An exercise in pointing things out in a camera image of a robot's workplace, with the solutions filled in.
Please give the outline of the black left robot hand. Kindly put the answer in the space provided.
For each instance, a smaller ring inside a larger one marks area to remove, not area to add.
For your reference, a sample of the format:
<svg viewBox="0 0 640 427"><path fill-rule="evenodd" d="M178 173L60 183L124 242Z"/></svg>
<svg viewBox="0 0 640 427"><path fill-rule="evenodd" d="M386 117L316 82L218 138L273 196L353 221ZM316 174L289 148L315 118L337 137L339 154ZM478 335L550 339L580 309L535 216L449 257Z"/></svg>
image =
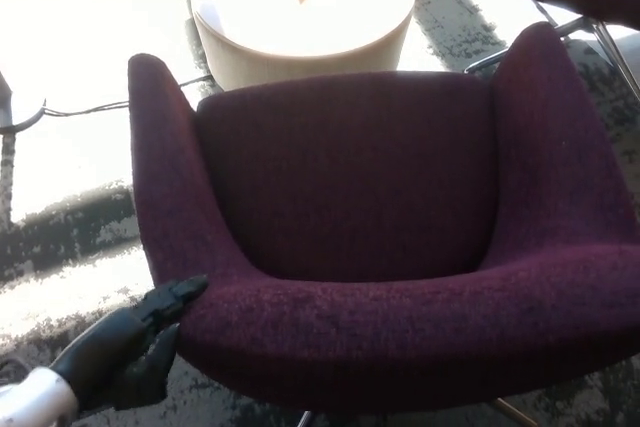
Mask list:
<svg viewBox="0 0 640 427"><path fill-rule="evenodd" d="M71 342L50 369L69 385L79 412L163 401L180 319L207 287L204 276L170 281L106 314Z"/></svg>

